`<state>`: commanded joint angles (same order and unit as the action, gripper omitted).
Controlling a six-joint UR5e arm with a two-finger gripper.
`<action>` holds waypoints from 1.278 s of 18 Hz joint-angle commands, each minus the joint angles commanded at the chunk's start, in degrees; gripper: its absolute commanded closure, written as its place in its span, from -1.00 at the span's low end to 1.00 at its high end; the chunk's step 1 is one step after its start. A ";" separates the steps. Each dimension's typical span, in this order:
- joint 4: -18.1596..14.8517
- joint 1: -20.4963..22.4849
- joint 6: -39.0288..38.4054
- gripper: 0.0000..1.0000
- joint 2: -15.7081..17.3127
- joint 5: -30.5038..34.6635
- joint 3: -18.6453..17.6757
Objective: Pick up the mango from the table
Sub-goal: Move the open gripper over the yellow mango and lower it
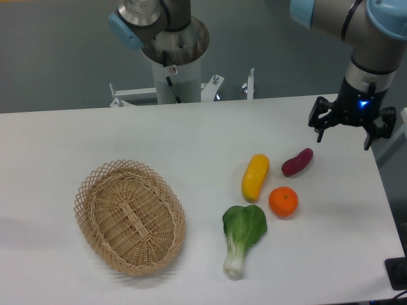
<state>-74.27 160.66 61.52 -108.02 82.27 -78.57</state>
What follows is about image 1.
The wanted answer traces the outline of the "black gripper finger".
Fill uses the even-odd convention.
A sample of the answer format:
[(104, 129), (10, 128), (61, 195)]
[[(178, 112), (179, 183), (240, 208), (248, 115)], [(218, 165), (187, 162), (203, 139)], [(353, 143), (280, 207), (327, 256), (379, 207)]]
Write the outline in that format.
[(308, 125), (317, 133), (317, 143), (321, 143), (324, 131), (339, 124), (336, 102), (317, 97), (308, 117)]
[(363, 124), (363, 128), (366, 131), (366, 139), (364, 141), (365, 151), (371, 147), (374, 140), (391, 138), (397, 119), (396, 108), (386, 107), (380, 109), (378, 117), (382, 120), (381, 126), (377, 126), (373, 120), (367, 121)]

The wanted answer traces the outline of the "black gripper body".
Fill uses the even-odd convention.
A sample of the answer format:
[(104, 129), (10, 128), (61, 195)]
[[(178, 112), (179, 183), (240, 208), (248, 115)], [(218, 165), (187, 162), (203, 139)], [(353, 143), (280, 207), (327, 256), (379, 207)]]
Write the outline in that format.
[(388, 89), (378, 91), (376, 82), (370, 81), (363, 91), (343, 78), (338, 96), (331, 110), (331, 127), (336, 125), (372, 127), (379, 117), (382, 101)]

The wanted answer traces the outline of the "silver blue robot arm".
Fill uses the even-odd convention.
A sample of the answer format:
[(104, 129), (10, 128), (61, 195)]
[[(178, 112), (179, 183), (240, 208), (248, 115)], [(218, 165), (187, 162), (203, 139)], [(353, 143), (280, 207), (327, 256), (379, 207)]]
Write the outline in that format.
[[(382, 107), (406, 50), (405, 1), (291, 1), (291, 17), (353, 47), (338, 96), (319, 97), (308, 124), (318, 135), (336, 125), (363, 127), (364, 148), (392, 135), (396, 110)], [(206, 26), (189, 1), (121, 1), (109, 26), (128, 48), (151, 62), (160, 104), (201, 102), (200, 61), (209, 47)]]

